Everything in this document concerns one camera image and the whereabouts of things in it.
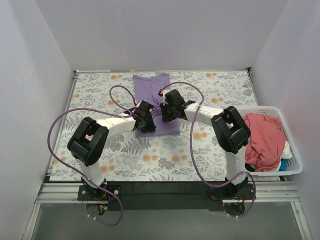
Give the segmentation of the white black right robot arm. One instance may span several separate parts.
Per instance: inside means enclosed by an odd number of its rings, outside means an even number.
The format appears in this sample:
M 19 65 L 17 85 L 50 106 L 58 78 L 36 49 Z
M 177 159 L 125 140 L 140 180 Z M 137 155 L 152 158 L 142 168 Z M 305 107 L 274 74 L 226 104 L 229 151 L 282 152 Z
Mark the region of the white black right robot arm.
M 225 151 L 227 172 L 224 183 L 213 185 L 201 175 L 193 154 L 193 144 L 189 144 L 192 164 L 202 182 L 211 189 L 217 189 L 221 196 L 237 199 L 243 195 L 248 184 L 245 151 L 251 131 L 238 110 L 233 106 L 220 109 L 201 106 L 192 100 L 185 101 L 176 89 L 161 89 L 158 95 L 162 97 L 160 109 L 164 122 L 171 122 L 177 118 L 191 121 L 190 141 L 193 140 L 195 122 L 211 126 L 219 146 Z

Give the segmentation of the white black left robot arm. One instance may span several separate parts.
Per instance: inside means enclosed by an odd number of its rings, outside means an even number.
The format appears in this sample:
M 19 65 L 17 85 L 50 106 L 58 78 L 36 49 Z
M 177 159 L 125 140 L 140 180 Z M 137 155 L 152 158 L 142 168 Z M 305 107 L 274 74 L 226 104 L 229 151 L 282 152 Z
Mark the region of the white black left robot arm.
M 85 117 L 80 122 L 67 144 L 67 149 L 78 160 L 85 174 L 81 181 L 95 200 L 103 199 L 107 193 L 107 181 L 99 165 L 107 139 L 134 130 L 153 133 L 156 130 L 152 116 L 154 108 L 152 104 L 143 100 L 132 111 L 125 111 L 119 117 L 98 120 Z

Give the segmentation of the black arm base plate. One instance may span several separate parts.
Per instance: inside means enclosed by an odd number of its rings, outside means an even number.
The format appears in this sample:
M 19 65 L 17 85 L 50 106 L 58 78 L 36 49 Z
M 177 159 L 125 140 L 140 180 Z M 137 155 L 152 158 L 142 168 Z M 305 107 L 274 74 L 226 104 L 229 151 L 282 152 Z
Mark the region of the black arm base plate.
M 252 184 L 237 192 L 210 188 L 200 181 L 111 181 L 104 188 L 116 195 L 125 210 L 201 210 L 222 212 L 234 205 L 243 213 L 254 199 Z

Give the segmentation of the purple t shirt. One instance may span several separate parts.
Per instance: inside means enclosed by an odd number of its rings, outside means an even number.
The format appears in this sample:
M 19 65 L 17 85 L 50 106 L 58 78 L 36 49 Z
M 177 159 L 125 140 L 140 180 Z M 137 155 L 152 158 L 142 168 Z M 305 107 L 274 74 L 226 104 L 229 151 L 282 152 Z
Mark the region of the purple t shirt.
M 135 132 L 136 138 L 143 137 L 159 137 L 164 135 L 179 134 L 180 133 L 180 121 L 175 119 L 171 122 L 164 122 L 162 120 L 162 112 L 160 104 L 163 102 L 162 98 L 158 95 L 159 90 L 170 84 L 170 74 L 161 73 L 160 75 L 143 77 L 139 75 L 133 75 L 133 87 L 135 99 L 137 102 L 145 100 L 156 107 L 155 112 L 152 115 L 156 115 L 153 118 L 154 125 L 156 127 L 154 132 L 142 133 L 140 130 Z

